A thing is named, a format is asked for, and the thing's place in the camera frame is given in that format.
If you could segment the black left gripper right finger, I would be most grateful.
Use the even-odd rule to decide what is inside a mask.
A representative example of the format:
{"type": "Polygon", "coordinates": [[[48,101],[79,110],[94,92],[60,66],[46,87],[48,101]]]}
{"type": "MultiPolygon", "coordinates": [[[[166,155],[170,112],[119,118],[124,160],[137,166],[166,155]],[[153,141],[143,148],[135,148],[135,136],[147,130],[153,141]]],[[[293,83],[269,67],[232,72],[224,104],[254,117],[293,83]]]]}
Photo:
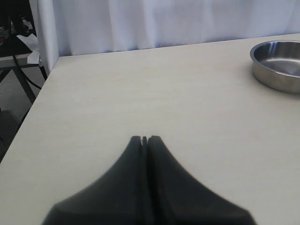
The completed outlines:
{"type": "Polygon", "coordinates": [[[194,178],[159,136],[147,141],[147,178],[157,225],[254,225],[246,209],[194,178]]]}

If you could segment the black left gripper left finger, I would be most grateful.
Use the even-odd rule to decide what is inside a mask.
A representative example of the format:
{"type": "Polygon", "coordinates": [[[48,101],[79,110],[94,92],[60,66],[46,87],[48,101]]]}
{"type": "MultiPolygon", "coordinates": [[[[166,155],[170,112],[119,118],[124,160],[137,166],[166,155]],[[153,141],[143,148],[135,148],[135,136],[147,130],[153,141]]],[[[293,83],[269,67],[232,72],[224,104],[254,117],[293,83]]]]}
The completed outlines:
{"type": "Polygon", "coordinates": [[[45,225],[144,225],[147,223],[147,139],[131,137],[125,150],[94,183],[55,204],[45,225]]]}

